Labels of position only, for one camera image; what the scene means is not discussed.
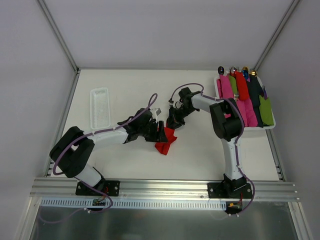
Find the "white plastic tray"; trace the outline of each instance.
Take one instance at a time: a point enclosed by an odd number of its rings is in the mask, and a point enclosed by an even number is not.
[[[214,78],[214,89],[215,89],[215,95],[218,98],[219,97],[219,91],[218,91],[218,84],[217,84],[217,80],[220,79],[219,76]],[[258,77],[258,81],[260,83],[260,86],[262,86],[262,82],[260,77]],[[264,126],[264,127],[259,127],[259,126],[246,126],[244,128],[244,131],[261,131],[261,130],[267,130],[267,129],[273,129],[276,126],[276,120],[275,120],[275,116],[274,113],[272,112],[272,118],[273,118],[273,126]]]
[[[90,91],[90,126],[93,130],[110,127],[109,91],[106,87]]]

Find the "aluminum frame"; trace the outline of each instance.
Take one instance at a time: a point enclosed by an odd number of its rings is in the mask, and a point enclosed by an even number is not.
[[[220,180],[150,180],[117,179],[120,181],[121,199],[140,200],[189,200],[189,201],[237,201],[230,198],[209,198],[207,183]],[[257,202],[299,202],[296,185],[284,181],[254,181]],[[66,177],[37,177],[31,197],[75,197],[77,181]]]
[[[39,4],[41,11],[43,12],[46,20],[48,21],[50,28],[59,42],[64,54],[66,55],[72,69],[75,71],[76,76],[73,80],[72,87],[70,89],[69,97],[66,102],[65,109],[61,116],[61,120],[56,132],[54,143],[61,137],[66,119],[69,113],[70,105],[73,95],[76,90],[79,68],[69,51],[69,48],[57,26],[53,16],[48,9],[45,0],[36,0]],[[255,69],[257,70],[269,54],[282,30],[284,29],[289,18],[292,16],[298,4],[301,0],[292,0],[287,11],[283,15],[281,21],[276,27],[266,47],[261,53]],[[273,132],[266,131],[272,155],[277,167],[278,173],[281,177],[279,179],[283,181],[256,181],[256,196],[254,201],[272,201],[272,202],[288,202],[291,211],[291,216],[296,228],[299,239],[312,240],[313,237],[308,228],[308,224],[305,220],[303,209],[300,203],[300,198],[296,190],[296,186],[293,182],[286,182],[286,175],[281,167],[281,158],[275,143]],[[45,170],[45,176],[50,171],[51,161],[48,160],[47,168]],[[139,179],[122,179],[120,199],[139,199],[144,200],[189,200],[189,201],[210,201],[207,193],[208,182],[220,182],[220,181],[190,181],[190,180],[139,180]],[[77,181],[74,179],[64,177],[38,177],[35,179],[28,202],[27,211],[22,216],[22,225],[18,229],[18,235],[16,239],[28,240],[32,234],[34,222],[38,212],[39,205],[41,204],[42,197],[62,197],[62,198],[75,198],[79,197],[75,195]],[[225,200],[222,198],[214,198],[214,200]]]

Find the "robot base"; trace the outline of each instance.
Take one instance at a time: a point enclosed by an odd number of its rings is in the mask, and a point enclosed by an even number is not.
[[[99,191],[105,192],[110,197],[118,197],[120,191],[120,181],[104,180],[99,186]],[[101,196],[96,191],[86,187],[82,182],[76,185],[75,195],[77,196]]]
[[[209,182],[207,184],[210,199],[242,199],[252,198],[251,185],[244,177],[230,180],[225,174],[222,182]]]

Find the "white table surface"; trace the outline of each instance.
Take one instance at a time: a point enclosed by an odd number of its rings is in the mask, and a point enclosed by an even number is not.
[[[150,96],[158,93],[153,105],[161,108],[159,120],[166,121],[168,100],[173,90],[186,83],[204,85],[204,93],[215,96],[217,71],[194,70],[81,70],[64,132],[72,126],[90,130],[90,91],[109,90],[111,126],[126,120],[148,105]],[[192,91],[198,86],[190,86]],[[178,91],[174,100],[178,100]],[[154,143],[143,137],[127,144],[112,145],[94,151],[88,163],[105,178],[221,180],[225,169],[221,140],[215,135],[207,112],[194,112],[185,118],[185,126],[176,129],[177,140],[168,155],[160,154]],[[278,181],[266,132],[245,132],[241,142],[245,173],[254,181]]]

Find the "folded cloth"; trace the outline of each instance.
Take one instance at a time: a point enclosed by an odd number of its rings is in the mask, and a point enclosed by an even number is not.
[[[174,136],[175,130],[165,127],[164,133],[166,138],[168,139],[168,142],[157,142],[154,146],[159,151],[159,153],[163,155],[167,155],[169,152],[170,145],[177,140],[177,137]]]
[[[234,98],[234,92],[232,90],[229,78],[227,76],[220,75],[220,84],[222,96],[225,99]]]
[[[261,119],[259,107],[254,107],[253,111],[254,111],[254,114],[256,116],[256,120],[258,121],[258,125],[257,126],[260,127],[260,128],[263,128],[264,127],[264,123],[262,122],[262,119]]]
[[[259,107],[260,107],[259,96],[263,92],[262,87],[258,81],[257,76],[249,74],[249,78],[250,78],[250,81],[246,81],[246,86],[248,88],[253,110],[256,116],[256,120],[258,122],[257,126],[260,128],[263,128],[264,123],[261,119],[260,110],[259,110]]]
[[[232,88],[233,94],[237,94],[238,93],[238,89],[237,89],[236,79],[231,75],[228,75],[228,78],[229,78],[229,81],[230,81],[230,84],[231,84],[231,88]]]
[[[254,107],[252,106],[252,102],[250,98],[247,100],[244,100],[244,106],[245,106],[245,115],[247,119],[248,127],[256,127],[258,126],[258,120],[254,111]]]
[[[236,81],[236,87],[239,92],[239,99],[244,101],[249,98],[249,92],[247,87],[247,81],[242,74],[242,72],[235,72],[235,81]]]
[[[273,126],[274,125],[274,118],[272,117],[272,109],[270,99],[265,99],[263,96],[259,96],[260,99],[260,115],[262,122],[265,125]]]
[[[223,98],[222,89],[221,89],[221,80],[220,79],[216,80],[216,85],[218,87],[218,96],[219,96],[219,98]]]
[[[237,100],[236,101],[236,105],[239,109],[239,112],[242,116],[243,122],[244,122],[244,126],[248,127],[248,119],[247,119],[247,112],[246,112],[246,104],[245,101],[241,101],[241,100]]]
[[[249,75],[250,81],[246,81],[246,86],[250,95],[252,106],[254,108],[260,106],[259,96],[263,92],[257,76]]]

